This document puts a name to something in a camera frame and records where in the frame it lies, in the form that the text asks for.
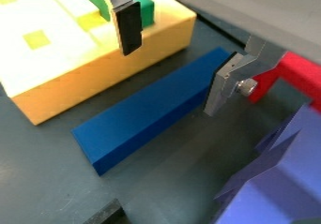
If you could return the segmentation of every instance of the purple object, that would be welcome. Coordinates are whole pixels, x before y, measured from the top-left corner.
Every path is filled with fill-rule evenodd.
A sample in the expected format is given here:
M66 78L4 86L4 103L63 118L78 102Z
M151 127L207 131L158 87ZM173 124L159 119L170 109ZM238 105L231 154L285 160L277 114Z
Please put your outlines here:
M229 180L213 223L292 223L321 217L321 116L304 106L260 142L262 155Z

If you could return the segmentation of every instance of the yellow box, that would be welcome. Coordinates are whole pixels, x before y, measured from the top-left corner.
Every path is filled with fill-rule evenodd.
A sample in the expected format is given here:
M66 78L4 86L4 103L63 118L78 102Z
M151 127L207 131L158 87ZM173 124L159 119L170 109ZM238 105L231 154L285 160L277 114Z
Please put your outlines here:
M123 56L111 23L87 32L56 0L40 1L44 1L47 11L52 8L52 17L46 16L39 8L43 18L39 16L40 20L32 20L24 27L19 27L11 16L17 7L7 13L0 11L0 19L3 15L8 21L0 30L7 41L1 43L0 40L0 49L7 49L7 54L0 56L0 81L9 98L35 125L186 48L195 20L195 14L174 0L153 0L155 24L143 31L142 48ZM32 50L23 35L42 26L50 45ZM8 35L7 28L15 30L13 36Z

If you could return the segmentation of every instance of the green block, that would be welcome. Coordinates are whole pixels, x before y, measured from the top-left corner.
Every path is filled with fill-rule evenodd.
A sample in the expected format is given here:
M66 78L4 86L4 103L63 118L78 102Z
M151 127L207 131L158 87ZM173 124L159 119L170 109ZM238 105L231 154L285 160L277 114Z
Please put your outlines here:
M110 21L110 9L104 0L90 0L100 10L102 17ZM137 0L141 2L141 14L143 28L154 24L154 2L151 0Z
M135 0L141 2L141 15L143 28L154 24L154 2L151 0Z

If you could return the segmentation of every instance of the gray surface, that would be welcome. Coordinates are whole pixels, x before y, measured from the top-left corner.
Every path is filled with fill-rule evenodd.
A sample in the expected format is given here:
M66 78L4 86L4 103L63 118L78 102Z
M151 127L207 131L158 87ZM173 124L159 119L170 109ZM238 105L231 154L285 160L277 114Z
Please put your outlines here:
M320 0L181 0L321 64Z
M253 159L261 137L302 103L293 89L278 83L258 105L235 97L214 118L195 109L103 177L71 129L217 46L237 50L198 22L186 50L39 127L0 90L1 223L83 223L114 198L134 224L210 221L214 194Z

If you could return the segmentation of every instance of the blue rectangular block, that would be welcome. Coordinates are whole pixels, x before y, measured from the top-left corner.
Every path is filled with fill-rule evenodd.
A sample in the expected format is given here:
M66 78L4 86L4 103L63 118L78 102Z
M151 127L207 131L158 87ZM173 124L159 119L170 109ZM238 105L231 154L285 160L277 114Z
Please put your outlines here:
M211 74L229 56L215 49L72 130L99 175L202 104Z

